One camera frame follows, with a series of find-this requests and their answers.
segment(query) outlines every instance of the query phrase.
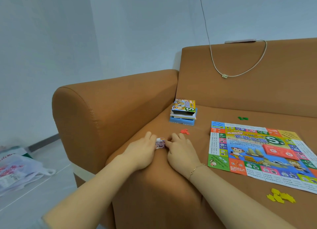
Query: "baseboard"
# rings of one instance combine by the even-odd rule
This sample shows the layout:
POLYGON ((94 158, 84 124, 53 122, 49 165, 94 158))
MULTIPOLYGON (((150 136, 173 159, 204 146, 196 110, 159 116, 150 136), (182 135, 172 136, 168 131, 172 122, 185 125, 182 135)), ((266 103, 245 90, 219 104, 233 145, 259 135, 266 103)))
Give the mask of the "baseboard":
POLYGON ((29 146, 29 150, 30 150, 30 152, 36 151, 36 150, 38 150, 38 149, 40 149, 42 147, 47 146, 48 144, 50 144, 52 142, 57 141, 58 139, 60 139, 59 134, 53 135, 53 136, 51 136, 49 138, 46 138, 46 139, 44 139, 44 140, 42 140, 40 142, 37 142, 37 143, 29 146))

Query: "cable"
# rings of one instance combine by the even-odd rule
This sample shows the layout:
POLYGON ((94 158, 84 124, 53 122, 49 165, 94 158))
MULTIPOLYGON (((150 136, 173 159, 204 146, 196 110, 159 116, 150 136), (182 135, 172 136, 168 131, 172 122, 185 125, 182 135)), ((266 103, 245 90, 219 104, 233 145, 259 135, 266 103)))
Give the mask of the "cable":
POLYGON ((216 67, 216 65, 215 65, 215 62, 214 62, 214 59, 213 59, 213 57, 212 57, 211 45, 210 45, 210 40, 209 40, 209 35, 208 35, 208 30, 207 30, 207 23, 206 23, 206 18, 205 18, 203 3, 201 2, 201 0, 200 0, 200 5, 201 5, 201 10, 203 11, 203 16, 204 16, 204 21, 205 21, 205 28, 206 28, 207 38, 208 38, 208 44, 209 44, 209 48, 210 48, 211 60, 212 60, 212 64, 214 65, 216 71, 218 71, 218 73, 219 73, 220 75, 222 75, 222 77, 227 78, 227 77, 236 77, 236 76, 243 75, 243 74, 247 73, 248 71, 251 71, 254 67, 256 67, 256 65, 259 64, 259 62, 262 60, 262 58, 263 58, 263 56, 264 56, 264 54, 265 54, 265 52, 266 52, 266 48, 267 48, 267 42, 266 42, 266 40, 256 40, 257 42, 265 42, 265 48, 264 48, 264 51, 263 51, 263 54, 262 54, 261 58, 260 58, 260 59, 258 60, 258 62, 257 62, 253 67, 251 67, 249 70, 247 70, 247 71, 245 71, 245 72, 243 72, 243 73, 241 73, 241 74, 239 74, 239 75, 228 76, 228 75, 226 75, 226 74, 222 74, 222 73, 217 69, 217 67, 216 67))

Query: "brown sofa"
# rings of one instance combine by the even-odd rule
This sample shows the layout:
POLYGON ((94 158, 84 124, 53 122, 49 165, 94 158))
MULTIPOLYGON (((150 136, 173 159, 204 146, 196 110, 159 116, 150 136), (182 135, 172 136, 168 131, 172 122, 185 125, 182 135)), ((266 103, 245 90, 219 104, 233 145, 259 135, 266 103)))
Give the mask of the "brown sofa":
MULTIPOLYGON (((264 42, 212 45, 215 64, 227 75, 252 67, 263 49, 264 42)), ((224 79, 212 65, 208 46, 186 47, 179 74, 163 70, 58 88, 53 116, 77 186, 146 131, 168 137, 187 128, 200 161, 207 163, 211 121, 242 123, 238 116, 249 118, 242 124, 295 131, 316 153, 316 53, 315 38, 268 41, 266 54, 252 71, 224 79), (196 100, 195 126, 169 123, 175 97, 196 100)), ((103 225, 109 229, 224 228, 196 188, 169 166, 167 152, 156 150, 151 165, 130 176, 105 212, 103 225)), ((317 228, 317 195, 210 170, 295 227, 317 228), (297 203, 271 202, 266 195, 272 187, 289 193, 297 203)))

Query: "bracelet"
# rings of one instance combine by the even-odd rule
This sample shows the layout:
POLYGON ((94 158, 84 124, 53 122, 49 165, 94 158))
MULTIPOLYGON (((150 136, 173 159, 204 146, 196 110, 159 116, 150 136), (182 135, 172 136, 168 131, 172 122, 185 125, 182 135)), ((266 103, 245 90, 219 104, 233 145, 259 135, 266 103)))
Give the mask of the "bracelet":
POLYGON ((194 174, 194 171, 196 170, 196 168, 197 168, 197 167, 200 167, 200 166, 203 166, 203 165, 206 165, 206 164, 205 164, 205 163, 202 163, 201 165, 196 166, 196 167, 194 168, 194 170, 191 171, 191 174, 189 175, 188 180, 190 180, 190 178, 191 178, 191 176, 194 174))

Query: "white wall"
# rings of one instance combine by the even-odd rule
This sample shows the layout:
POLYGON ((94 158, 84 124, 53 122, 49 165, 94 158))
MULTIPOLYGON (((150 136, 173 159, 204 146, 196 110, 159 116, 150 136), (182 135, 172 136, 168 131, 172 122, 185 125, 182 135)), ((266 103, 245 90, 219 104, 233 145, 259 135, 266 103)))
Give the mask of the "white wall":
MULTIPOLYGON (((317 0, 202 1, 211 44, 317 36, 317 0)), ((177 69, 183 47, 208 44, 199 0, 91 0, 91 5, 105 76, 177 69)))
POLYGON ((0 144, 57 133, 62 85, 102 79, 90 0, 0 0, 0 144))

